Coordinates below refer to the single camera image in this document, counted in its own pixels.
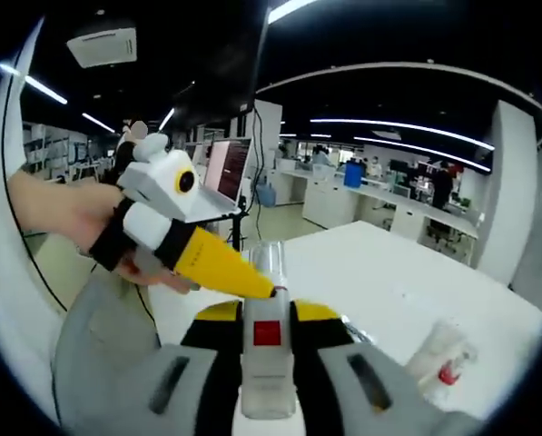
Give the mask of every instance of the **ceiling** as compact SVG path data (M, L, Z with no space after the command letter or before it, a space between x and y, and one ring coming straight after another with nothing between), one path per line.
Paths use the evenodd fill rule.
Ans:
M22 100L25 119L87 134L103 130L84 120L81 112L116 130L124 118L132 117L156 126L172 107L172 97L193 80L186 60L203 50L204 41L216 44L231 31L235 11L229 5L240 1L219 2L217 9L194 2L194 7L177 14L151 7L124 12L111 6L50 14L30 74L69 104L61 106L28 89ZM282 3L270 1L271 7ZM519 39L523 33L502 10L486 6L487 2L408 3L318 0L285 16L268 29L257 88L342 65L418 62L479 72L539 96L528 67L530 53ZM103 16L96 14L100 8ZM134 20L138 61L81 68L65 42L83 24L108 17ZM542 135L542 111L534 104L475 78L425 69L324 74L272 88L257 98L282 104L282 131L300 138L331 134L334 141L353 143L353 136L378 137L365 125L309 123L322 117L417 124L484 141L498 99L533 114L537 136ZM406 144L465 158L475 155L476 146L462 141L406 129L399 133Z

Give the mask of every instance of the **ceiling light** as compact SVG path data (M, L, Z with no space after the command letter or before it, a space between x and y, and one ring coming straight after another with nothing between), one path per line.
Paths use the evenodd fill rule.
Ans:
M18 70L15 70L12 66L3 64L2 62L0 62L0 69L5 73L20 75L20 72Z
M174 112L174 109L173 108L170 109L170 112L168 112L168 114L165 116L158 130L162 130L163 127L168 123L168 121L170 121L170 118L172 118L173 112Z
M375 124L375 125L390 125L392 127L404 127L407 129L422 130L424 132L431 132L433 134L443 134L445 136L450 136L452 138L459 139L461 141L466 141L467 143L471 143L474 145L478 145L479 147L486 148L487 150L490 150L491 152L495 149L495 147L490 144L485 144L483 142L477 141L476 139L468 138L467 136L462 136L461 134L453 134L451 132L446 132L444 130L432 129L430 127L424 127L424 126L415 125L415 124L392 123L390 121L347 120L347 119L340 119L340 118L321 118L321 119L314 119L310 121L312 123Z
M463 164L468 164L470 166L474 166L474 167L478 168L479 170L487 171L487 172L490 173L490 168L488 168L487 166L484 166L484 165L481 165L479 163L475 163L475 162L472 162L472 161L468 161L467 159L463 159L463 158L458 157L458 156L453 156L452 154L442 153L442 152L438 152L436 150L431 150L429 148L417 147L416 145L408 145L408 144L403 144L403 143L394 143L392 141L384 141L382 139L362 138L360 136L353 136L353 139L355 139L356 141L367 141L367 142L374 142L374 143L390 144L390 145L395 145L397 147L404 147L404 148L409 148L411 150L418 150L418 151L424 152L424 153L432 153L432 154L436 154L438 156L447 157L448 159L452 159L454 161L462 162Z
M295 12L297 9L300 9L306 5L310 5L311 3L315 1L316 0L290 0L284 5L275 7L269 14L269 25L271 25L275 21L280 20L281 18L290 14L291 12Z
M111 127L108 127L107 125L103 124L101 121L96 120L96 119L93 118L91 115L86 114L86 113L82 113L81 115L82 115L83 117L87 118L89 121L92 121L92 122L94 122L95 124L101 126L103 129L108 130L108 131L111 132L112 134L115 133L115 130L114 130L114 129L112 129Z
M15 70L12 66L8 64L4 64L0 62L0 70L4 71L5 73L9 73L12 75L20 76L20 72L18 70ZM30 75L25 77L25 81L30 84L33 88L36 88L41 93L48 95L49 97L53 98L60 104L67 104L66 98L63 98L61 95L57 94L55 91L53 91L50 88L47 88L43 84L41 84L38 80L34 79Z

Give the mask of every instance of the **white desk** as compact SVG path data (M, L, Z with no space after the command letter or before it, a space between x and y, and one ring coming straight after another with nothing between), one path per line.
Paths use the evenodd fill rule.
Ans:
M500 283L367 223L289 240L285 254L291 298L349 316L399 364L435 320L456 324L478 348L478 361L450 389L445 409L486 418L507 397L542 332L542 312ZM149 295L162 343L179 343L195 313L231 299L206 290L182 296L163 286Z
M308 179L308 180L313 179L312 173L309 171L293 170L293 171L281 171L281 173L284 173L293 177ZM459 232L463 232L474 239L478 238L477 228L466 218L452 215L450 213L441 211L427 204L417 202L416 200L402 197L401 195L397 195L395 193L391 193L383 189L375 188L373 186L362 185L359 188L349 188L348 186L345 186L343 184L342 180L338 180L337 178L335 178L334 180L331 180L330 183L333 186L339 187L340 189L346 189L354 193L358 193L360 195L377 198L386 203L395 204L396 206L402 206L416 213L421 213L431 220L444 223L445 225L452 227L458 230Z

